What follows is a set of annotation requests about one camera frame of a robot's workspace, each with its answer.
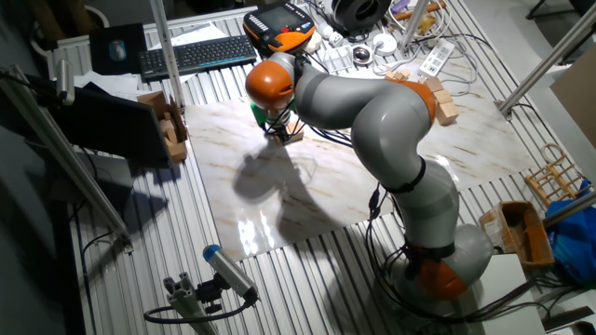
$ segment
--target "orange handheld controller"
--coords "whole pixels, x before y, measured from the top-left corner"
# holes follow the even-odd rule
[[[283,1],[248,13],[243,26],[256,47],[274,52],[295,52],[315,32],[315,23],[302,9]]]

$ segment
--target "wooden block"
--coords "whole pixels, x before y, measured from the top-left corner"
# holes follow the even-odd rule
[[[184,143],[178,143],[170,146],[169,155],[174,160],[174,163],[180,163],[186,159],[186,145]]]
[[[178,144],[178,139],[176,138],[176,132],[174,129],[168,129],[166,136],[172,144]]]
[[[401,73],[396,73],[396,74],[393,74],[393,79],[395,79],[395,80],[406,80],[408,78],[406,78],[405,76],[403,76],[403,74],[401,74]]]
[[[168,129],[174,129],[174,124],[172,124],[170,120],[159,120],[159,128],[161,129],[161,132],[165,134]]]
[[[459,116],[459,110],[453,102],[442,103],[437,108],[437,120],[441,126],[451,124]]]
[[[297,122],[290,122],[286,126],[286,131],[288,134],[292,134],[293,131],[297,131],[300,128],[300,123]],[[301,141],[305,137],[304,129],[300,129],[296,134],[294,134],[289,140],[285,141],[284,144],[290,144],[297,141]]]
[[[451,97],[451,93],[449,93],[446,89],[436,91],[433,94],[435,96],[435,100],[437,100],[439,104],[454,102],[454,98]]]
[[[388,72],[385,74],[385,79],[393,79],[393,76],[394,76],[394,75],[395,75],[395,73],[393,73],[393,72],[391,72],[391,71],[388,71]]]
[[[408,80],[408,78],[410,78],[410,70],[408,69],[403,70],[400,74],[403,76],[403,79],[401,80]]]
[[[443,88],[443,85],[440,83],[440,80],[437,78],[427,79],[424,84],[428,87],[428,89],[430,89],[431,92],[436,92],[438,90],[445,89]]]

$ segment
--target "wooden box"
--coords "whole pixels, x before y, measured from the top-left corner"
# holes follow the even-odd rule
[[[141,95],[137,98],[137,101],[152,106],[157,121],[164,119],[164,113],[169,113],[171,115],[178,142],[173,143],[168,147],[169,154],[174,163],[180,163],[186,159],[187,152],[185,141],[188,140],[188,132],[186,131],[186,127],[184,126],[183,119],[180,116],[180,111],[178,110],[178,107],[176,107],[174,99],[169,97],[169,103],[167,103],[166,96],[163,92],[154,92]]]

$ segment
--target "slotted metal table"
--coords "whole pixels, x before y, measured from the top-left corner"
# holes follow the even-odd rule
[[[450,1],[453,21],[447,34],[473,34],[488,40],[462,0]],[[228,35],[243,34],[242,18],[250,8],[174,20],[172,35],[201,22],[212,21]],[[147,46],[159,43],[154,24],[144,26]],[[461,39],[478,60],[479,80],[494,100],[503,100],[518,81],[508,67],[488,48],[471,39]],[[323,45],[322,52],[329,46]],[[48,52],[50,77],[54,65],[66,59],[74,74],[91,70],[89,41],[81,36],[59,42]],[[395,61],[386,57],[386,62]],[[197,74],[183,84],[187,104],[206,104],[246,96],[244,82],[253,65]],[[139,89],[164,90],[171,94],[169,80],[141,84]],[[521,102],[532,104],[527,98]],[[534,159],[536,167],[546,162],[540,148],[547,142],[561,145],[540,114],[516,107],[510,120],[515,133]],[[124,215],[131,232],[134,252],[124,253],[111,238],[89,248],[89,297],[84,285],[80,253],[75,252],[79,287],[88,333],[98,334],[192,334],[186,326],[146,323],[143,312],[166,306],[162,279],[187,272],[195,284],[212,279],[213,271],[202,259],[202,250],[219,244],[205,188],[190,141],[188,158],[172,169],[145,170],[134,182]],[[460,192],[459,223],[476,223],[500,201],[528,200],[539,212],[546,208],[526,186],[523,178],[536,168],[520,171]],[[401,241],[396,218],[389,214],[375,221],[375,240],[385,253],[397,249]],[[215,322],[221,334],[395,334],[400,327],[383,317],[381,302],[371,300],[373,272],[363,244],[366,222],[278,248],[240,262],[259,287],[262,301],[256,308]],[[71,222],[75,246],[85,245],[107,228],[83,208]],[[222,299],[225,311],[237,309],[241,301],[233,292]]]

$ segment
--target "metal pole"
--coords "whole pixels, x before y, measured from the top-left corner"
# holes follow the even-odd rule
[[[27,82],[25,75],[18,66],[11,67],[9,73]],[[117,237],[124,239],[125,244],[128,243],[129,230],[126,224],[115,211],[100,186],[93,180],[87,168],[73,152],[73,148],[66,140],[64,133],[62,133],[47,109],[40,107],[32,91],[22,84],[9,79],[0,79],[0,89],[4,90],[7,97],[14,103],[20,114],[78,186],[85,198],[105,219],[110,229],[114,231]]]
[[[166,20],[166,10],[162,0],[149,0],[151,3],[151,11],[156,20],[157,34],[161,42],[161,49],[164,53],[164,60],[168,68],[169,80],[174,90],[174,99],[178,103],[178,107],[184,108],[183,86],[180,82],[180,74],[178,74],[178,64],[176,63],[176,55],[174,48],[169,39],[168,21]]]
[[[403,33],[403,36],[398,42],[398,50],[402,50],[405,46],[408,45],[408,43],[410,43],[410,41],[412,41],[414,32],[416,31],[416,29],[418,29],[422,17],[424,17],[425,13],[427,12],[427,6],[429,2],[430,0],[419,0],[416,3],[416,7],[413,9],[413,14],[410,18],[410,22],[408,22],[406,31]]]
[[[542,223],[545,228],[549,228],[594,204],[596,204],[596,192],[590,192],[564,208],[561,208],[558,212],[546,217],[542,220]]]
[[[509,95],[509,97],[499,104],[499,110],[505,116],[510,113],[511,107],[516,104],[524,94],[554,65],[559,58],[574,45],[574,42],[582,37],[582,34],[596,21],[596,4],[581,17],[576,25],[565,35],[564,38],[555,46],[552,53],[535,67],[535,69],[523,79],[521,84]]]

